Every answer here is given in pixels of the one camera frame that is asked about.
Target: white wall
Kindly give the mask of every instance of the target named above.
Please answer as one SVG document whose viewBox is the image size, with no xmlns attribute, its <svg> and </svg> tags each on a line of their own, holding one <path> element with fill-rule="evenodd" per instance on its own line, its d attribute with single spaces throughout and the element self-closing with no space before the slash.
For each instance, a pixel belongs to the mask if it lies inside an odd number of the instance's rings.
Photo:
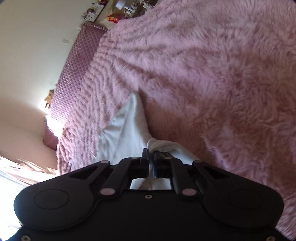
<svg viewBox="0 0 296 241">
<path fill-rule="evenodd" d="M 56 152 L 42 143 L 43 137 L 22 128 L 0 122 L 0 154 L 14 160 L 21 158 L 40 167 L 57 168 Z"/>
<path fill-rule="evenodd" d="M 22 133 L 9 128 L 4 137 L 0 132 L 0 149 L 5 144 L 19 157 L 39 159 L 14 141 L 24 141 L 26 134 L 32 142 L 30 146 L 42 148 L 45 124 L 39 107 L 58 81 L 79 32 L 77 27 L 83 21 L 81 14 L 91 2 L 5 0 L 0 4 L 0 121 L 20 128 Z M 69 44 L 63 43 L 63 39 L 69 40 Z M 5 143 L 7 138 L 11 146 Z M 42 153 L 52 156 L 51 150 Z"/>
</svg>

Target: pink fabric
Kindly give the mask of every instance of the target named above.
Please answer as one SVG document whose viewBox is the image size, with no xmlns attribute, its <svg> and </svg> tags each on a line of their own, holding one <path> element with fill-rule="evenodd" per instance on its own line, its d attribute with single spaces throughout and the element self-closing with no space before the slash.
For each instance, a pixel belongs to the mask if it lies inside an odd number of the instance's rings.
<svg viewBox="0 0 296 241">
<path fill-rule="evenodd" d="M 46 122 L 43 142 L 53 150 L 57 149 L 58 137 L 62 134 L 63 125 L 76 102 L 83 76 L 99 46 L 100 38 L 106 31 L 107 29 L 99 26 L 83 24 L 68 55 Z"/>
<path fill-rule="evenodd" d="M 295 238 L 295 16 L 291 0 L 165 0 L 120 21 L 85 74 L 60 171 L 94 161 L 99 133 L 137 90 L 153 137 L 277 190 L 278 229 Z"/>
</svg>

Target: black metal bracket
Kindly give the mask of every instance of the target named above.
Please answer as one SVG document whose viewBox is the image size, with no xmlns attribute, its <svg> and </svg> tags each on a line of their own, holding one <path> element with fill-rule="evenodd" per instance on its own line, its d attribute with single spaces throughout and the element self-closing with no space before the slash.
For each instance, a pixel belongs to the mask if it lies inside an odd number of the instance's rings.
<svg viewBox="0 0 296 241">
<path fill-rule="evenodd" d="M 133 179 L 148 177 L 149 164 L 172 190 L 129 189 Z M 142 157 L 100 161 L 21 191 L 14 208 L 23 227 L 10 241 L 287 240 L 275 229 L 283 207 L 269 187 L 144 149 Z"/>
</svg>

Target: pink quilted bedspread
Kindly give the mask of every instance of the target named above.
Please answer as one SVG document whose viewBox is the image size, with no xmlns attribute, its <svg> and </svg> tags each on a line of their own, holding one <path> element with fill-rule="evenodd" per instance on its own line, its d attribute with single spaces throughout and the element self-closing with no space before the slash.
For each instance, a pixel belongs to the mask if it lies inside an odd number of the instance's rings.
<svg viewBox="0 0 296 241">
<path fill-rule="evenodd" d="M 100 38 L 107 29 L 83 24 L 64 65 L 54 97 L 44 136 L 44 144 L 56 150 L 58 137 L 66 123 L 71 109 L 76 102 L 76 94 L 80 90 L 84 74 L 99 46 Z"/>
<path fill-rule="evenodd" d="M 104 35 L 58 145 L 62 173 L 94 161 L 98 135 L 137 90 L 149 131 L 268 185 L 296 237 L 296 4 L 165 0 Z"/>
</svg>

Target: white fabric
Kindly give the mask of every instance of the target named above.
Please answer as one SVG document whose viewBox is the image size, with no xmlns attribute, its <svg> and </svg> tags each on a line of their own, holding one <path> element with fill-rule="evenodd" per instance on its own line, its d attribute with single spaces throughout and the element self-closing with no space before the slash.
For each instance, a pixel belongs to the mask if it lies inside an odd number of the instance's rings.
<svg viewBox="0 0 296 241">
<path fill-rule="evenodd" d="M 13 181 L 18 181 L 22 185 L 33 185 L 43 182 L 59 175 L 58 170 L 52 168 L 42 168 L 30 161 L 16 159 L 18 163 L 10 161 L 0 156 L 0 171 Z"/>
<path fill-rule="evenodd" d="M 99 137 L 96 162 L 109 160 L 111 165 L 118 164 L 121 159 L 141 156 L 144 148 L 148 148 L 150 152 L 169 152 L 184 164 L 192 164 L 194 160 L 198 160 L 183 146 L 175 142 L 156 140 L 150 135 L 143 104 L 137 92 L 132 92 L 129 102 L 111 119 Z M 131 189 L 138 189 L 144 180 L 133 180 Z M 169 180 L 147 181 L 152 185 L 151 189 L 170 189 Z"/>
</svg>

